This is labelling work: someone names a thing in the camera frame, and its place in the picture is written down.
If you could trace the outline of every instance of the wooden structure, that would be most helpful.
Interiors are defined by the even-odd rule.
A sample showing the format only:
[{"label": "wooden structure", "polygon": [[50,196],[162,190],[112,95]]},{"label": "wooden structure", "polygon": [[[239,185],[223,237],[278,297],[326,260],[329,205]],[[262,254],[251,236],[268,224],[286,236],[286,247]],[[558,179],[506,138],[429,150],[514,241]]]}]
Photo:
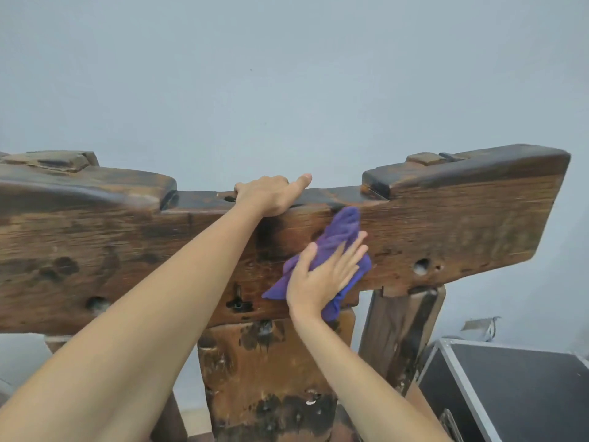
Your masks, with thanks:
[{"label": "wooden structure", "polygon": [[[360,355],[404,394],[444,285],[533,256],[569,159],[525,144],[419,153],[364,172],[360,186],[307,189],[287,213],[263,219],[198,343],[216,439],[329,438],[336,397],[286,304],[261,294],[335,212],[360,208],[374,268],[332,327],[349,343],[350,307],[374,290]],[[89,151],[0,154],[0,332],[75,334],[233,201],[100,167]],[[170,424],[177,417],[172,398],[156,427],[167,436],[154,442],[186,439]]]}]

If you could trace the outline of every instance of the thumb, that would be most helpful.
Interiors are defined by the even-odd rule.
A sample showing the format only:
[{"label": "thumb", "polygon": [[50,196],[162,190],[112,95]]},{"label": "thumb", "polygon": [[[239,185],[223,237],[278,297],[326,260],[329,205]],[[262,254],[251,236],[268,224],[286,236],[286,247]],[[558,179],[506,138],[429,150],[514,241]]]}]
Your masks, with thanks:
[{"label": "thumb", "polygon": [[311,242],[307,245],[307,247],[300,253],[300,257],[298,258],[298,262],[296,264],[293,273],[296,273],[298,276],[301,274],[307,274],[309,272],[309,268],[311,267],[311,262],[317,255],[317,244]]}]

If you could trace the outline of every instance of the person's left hand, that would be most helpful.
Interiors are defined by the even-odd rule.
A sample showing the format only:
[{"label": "person's left hand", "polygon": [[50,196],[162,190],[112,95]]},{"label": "person's left hand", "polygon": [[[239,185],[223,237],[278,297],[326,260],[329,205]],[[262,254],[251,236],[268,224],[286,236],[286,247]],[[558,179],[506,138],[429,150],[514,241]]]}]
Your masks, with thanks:
[{"label": "person's left hand", "polygon": [[273,217],[285,212],[298,196],[311,184],[311,174],[301,175],[289,184],[283,176],[262,177],[249,183],[235,185],[236,204],[250,203],[261,209],[263,217]]}]

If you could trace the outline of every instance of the purple rag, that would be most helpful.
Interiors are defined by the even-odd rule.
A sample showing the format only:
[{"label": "purple rag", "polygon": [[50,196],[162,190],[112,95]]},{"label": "purple rag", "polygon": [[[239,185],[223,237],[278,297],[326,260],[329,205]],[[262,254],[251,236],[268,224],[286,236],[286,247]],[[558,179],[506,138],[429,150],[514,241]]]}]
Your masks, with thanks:
[{"label": "purple rag", "polygon": [[[339,213],[335,214],[332,222],[325,229],[323,234],[317,239],[317,255],[311,262],[310,269],[314,270],[335,252],[337,247],[346,242],[345,249],[354,243],[360,232],[360,211],[355,207],[346,207]],[[266,293],[261,297],[264,299],[284,299],[286,297],[286,289],[291,280],[291,274],[298,262],[299,254],[284,262],[282,268],[283,276],[276,282]],[[321,316],[325,321],[333,321],[339,315],[340,302],[346,293],[358,282],[368,270],[372,268],[372,263],[368,254],[365,254],[360,262],[358,262],[358,271],[348,285],[340,290],[337,295],[329,301],[325,309],[321,312]]]}]

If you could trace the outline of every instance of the forearm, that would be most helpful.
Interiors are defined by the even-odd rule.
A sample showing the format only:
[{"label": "forearm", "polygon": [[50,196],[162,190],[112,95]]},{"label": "forearm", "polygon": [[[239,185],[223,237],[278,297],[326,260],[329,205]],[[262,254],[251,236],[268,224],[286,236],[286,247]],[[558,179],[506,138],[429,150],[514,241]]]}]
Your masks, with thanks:
[{"label": "forearm", "polygon": [[144,437],[260,218],[234,206],[93,320],[2,408],[0,440]]},{"label": "forearm", "polygon": [[448,442],[320,318],[293,316],[298,335],[366,442]]}]

